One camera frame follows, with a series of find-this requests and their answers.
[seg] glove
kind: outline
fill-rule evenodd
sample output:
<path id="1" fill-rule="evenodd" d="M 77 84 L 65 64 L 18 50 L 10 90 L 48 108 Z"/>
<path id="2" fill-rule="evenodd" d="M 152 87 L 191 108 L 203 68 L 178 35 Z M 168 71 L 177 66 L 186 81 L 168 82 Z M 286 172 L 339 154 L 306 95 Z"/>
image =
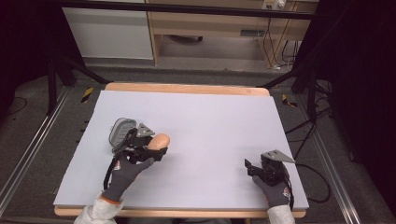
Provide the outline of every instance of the glove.
<path id="1" fill-rule="evenodd" d="M 140 172 L 153 163 L 154 159 L 149 158 L 140 164 L 132 164 L 125 155 L 121 155 L 111 172 L 111 183 L 102 196 L 112 202 L 119 202 L 123 192 L 134 182 Z"/>
<path id="2" fill-rule="evenodd" d="M 280 182 L 275 186 L 265 184 L 257 175 L 252 177 L 253 182 L 262 189 L 270 208 L 289 204 L 290 190 L 285 182 Z"/>

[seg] wooden table edge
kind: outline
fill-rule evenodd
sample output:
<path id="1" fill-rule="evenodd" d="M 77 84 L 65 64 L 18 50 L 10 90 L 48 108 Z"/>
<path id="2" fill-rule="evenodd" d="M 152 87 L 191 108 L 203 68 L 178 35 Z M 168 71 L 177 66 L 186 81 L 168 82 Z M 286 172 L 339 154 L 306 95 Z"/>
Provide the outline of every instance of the wooden table edge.
<path id="1" fill-rule="evenodd" d="M 82 207 L 63 207 L 55 206 L 55 214 L 61 217 L 77 217 Z M 304 217 L 306 210 L 293 210 L 292 215 L 295 218 Z M 268 217 L 265 210 L 165 210 L 165 209 L 122 209 L 117 217 L 203 217 L 203 218 L 263 218 Z"/>
<path id="2" fill-rule="evenodd" d="M 125 83 L 112 82 L 106 85 L 106 91 L 152 91 L 169 93 L 223 94 L 223 95 L 260 95 L 269 96 L 265 88 L 243 86 L 209 86 L 186 84 L 157 84 L 157 83 Z"/>

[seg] floor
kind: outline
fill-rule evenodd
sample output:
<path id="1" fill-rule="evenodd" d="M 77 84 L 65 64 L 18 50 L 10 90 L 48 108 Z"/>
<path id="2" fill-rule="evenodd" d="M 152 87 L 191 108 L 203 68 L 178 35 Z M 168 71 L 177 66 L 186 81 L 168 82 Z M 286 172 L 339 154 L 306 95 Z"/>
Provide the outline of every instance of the floor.
<path id="1" fill-rule="evenodd" d="M 294 44 L 290 44 L 285 50 L 285 55 L 292 54 L 293 47 Z M 92 71 L 115 80 L 164 83 L 177 81 L 243 86 L 264 84 L 291 69 L 291 58 L 285 58 L 286 60 L 282 61 L 281 57 L 278 58 L 278 61 L 282 63 L 279 68 L 267 68 L 253 38 L 204 37 L 202 42 L 198 42 L 196 38 L 167 36 L 163 41 L 161 55 L 156 66 L 128 63 L 124 68 L 109 68 L 97 66 L 97 64 L 87 65 L 96 65 L 91 67 Z M 17 98 L 10 108 L 10 111 L 17 112 L 1 120 L 0 150 L 4 153 L 0 159 L 0 170 L 2 171 L 0 186 L 6 186 L 10 181 L 15 181 L 15 187 L 19 187 L 2 189 L 0 205 L 6 207 L 0 206 L 1 218 L 12 217 L 14 221 L 16 218 L 21 218 L 22 222 L 29 221 L 30 223 L 70 222 L 70 218 L 60 220 L 53 214 L 52 202 L 56 196 L 56 186 L 62 181 L 62 176 L 59 174 L 63 174 L 67 168 L 78 144 L 78 139 L 83 135 L 82 130 L 87 125 L 86 121 L 89 120 L 94 108 L 94 99 L 103 88 L 92 83 L 89 78 L 81 75 L 77 75 L 77 77 L 78 84 L 68 90 L 68 100 L 64 102 L 64 107 L 56 122 L 51 123 L 51 131 L 43 136 L 46 140 L 39 142 L 37 150 L 32 152 L 34 159 L 24 167 L 19 179 L 10 179 L 9 177 L 15 172 L 14 168 L 19 166 L 21 158 L 25 158 L 25 150 L 29 144 L 32 144 L 31 140 L 45 119 L 47 110 L 45 79 L 41 78 L 25 83 L 18 88 L 17 96 L 21 98 Z M 304 122 L 305 119 L 305 95 L 297 96 L 296 103 L 299 105 L 297 107 L 283 104 L 283 93 L 292 95 L 290 92 L 292 81 L 292 79 L 287 80 L 271 89 L 271 95 L 276 99 L 285 131 Z M 81 104 L 77 102 L 77 99 L 81 98 L 87 85 L 93 85 L 95 91 L 92 93 L 91 101 Z M 327 107 L 326 101 L 318 101 L 318 111 Z M 328 164 L 324 164 L 326 161 L 320 155 L 322 151 L 318 149 L 320 147 L 318 140 L 320 140 L 319 142 L 326 148 L 338 171 L 337 174 L 342 183 L 341 189 L 344 188 L 347 194 L 341 194 L 342 198 L 339 198 L 340 194 L 334 191 L 326 203 L 311 202 L 306 217 L 297 220 L 297 222 L 396 223 L 395 217 L 386 207 L 382 196 L 376 191 L 364 167 L 349 161 L 345 140 L 337 130 L 334 121 L 329 117 L 331 114 L 329 113 L 318 120 L 315 135 L 312 135 L 305 143 L 299 158 L 301 163 L 309 164 L 325 176 L 328 175 L 329 173 L 326 171 Z M 292 152 L 298 150 L 301 139 L 308 131 L 309 128 L 304 127 L 299 132 L 287 135 Z M 300 167 L 300 171 L 309 197 L 323 199 L 326 196 L 327 188 L 323 180 L 304 167 Z M 13 196 L 4 200 L 3 196 L 6 190 L 9 190 Z M 350 221 L 347 220 L 346 214 L 343 214 L 342 203 L 345 202 L 345 196 L 354 205 L 353 210 L 358 213 L 358 219 L 352 218 Z"/>

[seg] white cabinet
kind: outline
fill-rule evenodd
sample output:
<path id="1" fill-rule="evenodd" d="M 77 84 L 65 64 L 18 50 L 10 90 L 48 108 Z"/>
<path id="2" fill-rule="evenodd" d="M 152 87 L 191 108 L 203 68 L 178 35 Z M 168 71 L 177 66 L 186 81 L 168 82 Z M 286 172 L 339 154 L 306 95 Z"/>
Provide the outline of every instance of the white cabinet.
<path id="1" fill-rule="evenodd" d="M 64 14 L 84 58 L 153 60 L 146 12 L 64 8 Z"/>

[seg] gray carpet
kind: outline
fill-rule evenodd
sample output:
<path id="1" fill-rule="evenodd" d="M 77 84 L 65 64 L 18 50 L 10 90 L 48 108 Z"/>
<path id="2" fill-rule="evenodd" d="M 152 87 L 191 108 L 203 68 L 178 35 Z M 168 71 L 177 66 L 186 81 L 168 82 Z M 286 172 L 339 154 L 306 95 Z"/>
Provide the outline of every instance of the gray carpet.
<path id="1" fill-rule="evenodd" d="M 273 79 L 275 75 L 240 73 L 230 71 L 180 71 L 160 69 L 110 69 L 93 68 L 97 74 L 117 81 L 158 82 L 158 83 L 190 83 L 211 85 L 242 85 L 256 86 Z M 46 140 L 37 152 L 29 170 L 16 190 L 3 217 L 40 217 L 55 219 L 72 219 L 57 217 L 53 212 L 53 189 L 61 184 L 68 163 L 71 161 L 78 140 L 83 135 L 87 121 L 92 115 L 99 91 L 104 88 L 82 75 L 77 75 L 78 84 L 70 90 L 60 116 L 52 126 Z M 292 107 L 282 104 L 282 93 L 290 93 L 288 80 L 271 90 L 276 99 L 276 106 L 285 131 L 304 121 L 301 106 Z M 87 87 L 94 87 L 88 103 L 80 102 Z M 17 95 L 25 98 L 27 106 L 20 112 L 1 120 L 0 126 L 0 157 L 1 187 L 5 185 L 13 167 L 18 163 L 23 151 L 33 138 L 40 121 L 47 109 L 46 79 L 44 77 L 22 85 Z M 318 110 L 328 105 L 321 101 Z M 288 140 L 304 139 L 308 127 L 303 127 L 287 135 Z M 339 133 L 334 120 L 325 114 L 318 120 L 317 132 L 320 133 L 332 160 L 342 177 L 362 223 L 396 223 L 395 217 L 386 207 L 381 195 L 375 189 L 364 167 L 350 162 L 348 150 L 343 136 Z M 293 153 L 301 142 L 290 142 Z M 318 158 L 316 145 L 312 138 L 308 139 L 297 162 L 309 165 L 325 175 Z M 298 168 L 303 185 L 313 199 L 326 197 L 326 186 L 320 177 L 304 167 Z M 326 203 L 310 202 L 310 208 L 298 223 L 345 223 L 344 216 L 334 194 Z"/>

